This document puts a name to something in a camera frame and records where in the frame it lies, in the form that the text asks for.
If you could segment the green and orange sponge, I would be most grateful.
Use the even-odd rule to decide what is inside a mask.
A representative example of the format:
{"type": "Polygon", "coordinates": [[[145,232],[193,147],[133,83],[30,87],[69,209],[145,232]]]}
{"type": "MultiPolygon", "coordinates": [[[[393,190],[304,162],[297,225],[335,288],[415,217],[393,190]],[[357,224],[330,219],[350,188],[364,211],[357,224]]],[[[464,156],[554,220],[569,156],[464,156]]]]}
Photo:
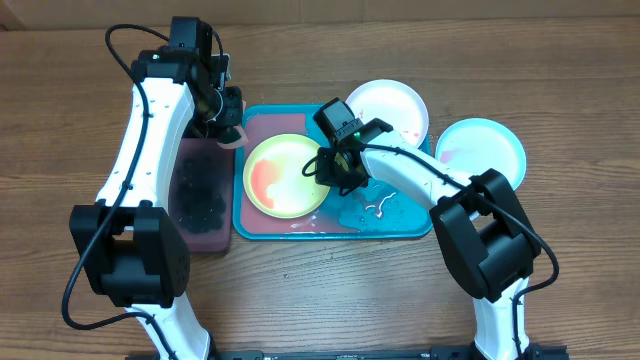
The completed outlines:
{"type": "Polygon", "coordinates": [[[227,127],[217,137],[219,146],[223,149],[236,149],[248,143],[248,138],[241,125],[227,127]]]}

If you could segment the yellow-green plate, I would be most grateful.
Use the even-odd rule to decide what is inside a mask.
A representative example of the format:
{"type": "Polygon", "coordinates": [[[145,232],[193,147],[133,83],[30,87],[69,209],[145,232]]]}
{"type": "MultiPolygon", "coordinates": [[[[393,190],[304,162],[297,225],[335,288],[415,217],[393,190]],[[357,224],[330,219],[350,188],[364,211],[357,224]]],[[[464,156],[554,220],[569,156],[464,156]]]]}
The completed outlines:
{"type": "Polygon", "coordinates": [[[258,144],[244,164],[243,186],[250,202],[262,213],[293,219],[318,208],[329,187],[303,175],[304,166],[320,145],[300,134],[279,134],[258,144]]]}

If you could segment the white plate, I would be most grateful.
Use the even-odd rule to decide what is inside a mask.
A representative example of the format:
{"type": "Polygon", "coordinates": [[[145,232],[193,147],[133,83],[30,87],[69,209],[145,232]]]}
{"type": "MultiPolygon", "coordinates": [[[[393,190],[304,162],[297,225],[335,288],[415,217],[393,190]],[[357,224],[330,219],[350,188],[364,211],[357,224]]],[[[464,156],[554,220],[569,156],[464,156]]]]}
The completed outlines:
{"type": "Polygon", "coordinates": [[[379,118],[419,148],[425,141],[429,114],[420,95],[408,85],[390,79],[369,81],[356,88],[346,104],[363,123],[379,118]]]}

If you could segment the light blue plate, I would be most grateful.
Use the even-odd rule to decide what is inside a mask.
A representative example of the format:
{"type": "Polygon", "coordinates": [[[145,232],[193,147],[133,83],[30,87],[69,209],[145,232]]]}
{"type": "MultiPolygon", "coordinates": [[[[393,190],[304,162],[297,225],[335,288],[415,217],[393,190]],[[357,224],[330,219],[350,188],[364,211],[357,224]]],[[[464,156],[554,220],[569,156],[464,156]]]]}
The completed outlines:
{"type": "Polygon", "coordinates": [[[473,175],[493,168],[513,189],[521,185],[527,169],[519,138],[501,123],[485,118],[468,118],[449,126],[436,144],[435,158],[473,175]]]}

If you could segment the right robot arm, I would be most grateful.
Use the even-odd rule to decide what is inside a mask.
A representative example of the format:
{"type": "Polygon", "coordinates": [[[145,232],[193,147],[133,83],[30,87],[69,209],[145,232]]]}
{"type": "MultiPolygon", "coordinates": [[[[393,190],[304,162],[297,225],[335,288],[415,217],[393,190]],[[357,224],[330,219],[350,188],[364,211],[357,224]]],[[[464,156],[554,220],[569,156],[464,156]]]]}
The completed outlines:
{"type": "Polygon", "coordinates": [[[430,156],[380,119],[318,120],[329,145],[312,175],[349,193],[385,182],[426,209],[445,265],[473,301],[475,359],[536,359],[525,330],[524,298],[540,237],[516,196],[524,148],[506,126],[471,118],[450,126],[430,156]]]}

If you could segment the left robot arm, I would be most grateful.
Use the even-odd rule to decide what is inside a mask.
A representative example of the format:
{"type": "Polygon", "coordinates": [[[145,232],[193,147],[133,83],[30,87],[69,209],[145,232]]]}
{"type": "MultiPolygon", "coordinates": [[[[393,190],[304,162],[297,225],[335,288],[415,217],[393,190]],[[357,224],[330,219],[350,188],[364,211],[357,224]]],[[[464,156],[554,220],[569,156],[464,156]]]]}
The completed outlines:
{"type": "Polygon", "coordinates": [[[91,205],[73,207],[69,228],[79,254],[62,295],[68,326],[80,275],[123,313],[88,324],[93,330],[135,318],[160,359],[208,359],[214,351],[187,296],[190,255],[169,214],[171,176],[187,130],[240,146],[243,101],[227,86],[231,57],[194,47],[162,46],[139,54],[129,122],[114,166],[91,205]]]}

